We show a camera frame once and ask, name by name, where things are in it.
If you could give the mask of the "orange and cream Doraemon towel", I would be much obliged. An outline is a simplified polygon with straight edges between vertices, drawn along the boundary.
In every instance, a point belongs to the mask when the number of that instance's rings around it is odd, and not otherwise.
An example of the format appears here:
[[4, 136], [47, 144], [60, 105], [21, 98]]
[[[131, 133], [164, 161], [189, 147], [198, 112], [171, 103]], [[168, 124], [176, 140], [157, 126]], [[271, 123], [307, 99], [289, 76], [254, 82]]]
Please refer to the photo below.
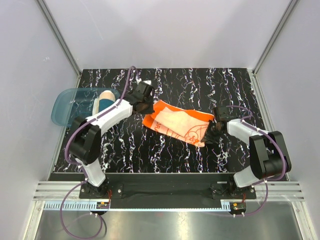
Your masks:
[[163, 100], [153, 105], [154, 112], [147, 114], [142, 124], [160, 134], [178, 139], [196, 147], [204, 147], [202, 141], [210, 121], [214, 116], [209, 113], [182, 109]]

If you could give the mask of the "teal and cream Doraemon towel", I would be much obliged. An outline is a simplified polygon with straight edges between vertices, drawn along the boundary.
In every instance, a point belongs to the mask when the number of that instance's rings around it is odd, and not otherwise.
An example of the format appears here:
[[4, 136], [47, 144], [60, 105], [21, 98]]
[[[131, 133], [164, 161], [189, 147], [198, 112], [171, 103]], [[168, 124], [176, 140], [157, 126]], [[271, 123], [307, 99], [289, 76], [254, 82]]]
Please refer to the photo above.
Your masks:
[[103, 91], [98, 98], [93, 102], [92, 114], [96, 115], [97, 113], [107, 109], [116, 101], [115, 94], [110, 90]]

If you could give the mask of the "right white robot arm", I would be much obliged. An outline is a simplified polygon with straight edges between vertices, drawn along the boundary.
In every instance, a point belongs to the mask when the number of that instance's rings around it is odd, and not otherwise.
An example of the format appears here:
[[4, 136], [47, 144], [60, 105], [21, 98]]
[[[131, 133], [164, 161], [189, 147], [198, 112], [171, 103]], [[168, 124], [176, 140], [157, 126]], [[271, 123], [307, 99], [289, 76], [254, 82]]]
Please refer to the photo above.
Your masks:
[[246, 119], [251, 118], [253, 114], [245, 107], [238, 106], [239, 109], [247, 111], [248, 116], [238, 118], [231, 115], [229, 109], [234, 107], [234, 105], [214, 107], [214, 120], [209, 121], [201, 140], [205, 144], [212, 144], [223, 134], [228, 134], [248, 145], [250, 166], [231, 176], [221, 192], [212, 191], [214, 194], [229, 194], [231, 197], [247, 193], [251, 187], [262, 182], [278, 181], [292, 170], [282, 133], [261, 130], [246, 122]]

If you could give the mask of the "translucent blue plastic tray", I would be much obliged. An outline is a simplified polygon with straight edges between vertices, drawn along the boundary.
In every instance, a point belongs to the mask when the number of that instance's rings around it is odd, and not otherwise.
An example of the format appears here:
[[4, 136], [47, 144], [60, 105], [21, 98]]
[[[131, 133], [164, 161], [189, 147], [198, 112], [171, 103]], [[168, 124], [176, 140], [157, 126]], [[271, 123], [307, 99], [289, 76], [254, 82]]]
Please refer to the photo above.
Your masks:
[[58, 126], [70, 127], [75, 118], [90, 117], [100, 109], [100, 95], [109, 91], [114, 97], [108, 101], [113, 104], [120, 98], [120, 93], [114, 88], [70, 88], [61, 92], [52, 109], [51, 120]]

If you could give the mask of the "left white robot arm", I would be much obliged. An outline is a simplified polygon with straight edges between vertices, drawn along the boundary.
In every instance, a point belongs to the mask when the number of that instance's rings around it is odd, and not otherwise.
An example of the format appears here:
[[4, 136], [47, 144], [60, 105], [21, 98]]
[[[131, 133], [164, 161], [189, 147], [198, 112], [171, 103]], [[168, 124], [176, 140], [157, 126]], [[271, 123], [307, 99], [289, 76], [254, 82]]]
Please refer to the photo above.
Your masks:
[[108, 194], [109, 181], [103, 172], [99, 156], [101, 155], [102, 136], [120, 121], [135, 114], [154, 112], [155, 88], [150, 81], [141, 81], [137, 87], [124, 94], [111, 106], [87, 117], [77, 117], [71, 125], [72, 135], [65, 147], [65, 159], [74, 158], [75, 164], [84, 173], [85, 190], [97, 198]]

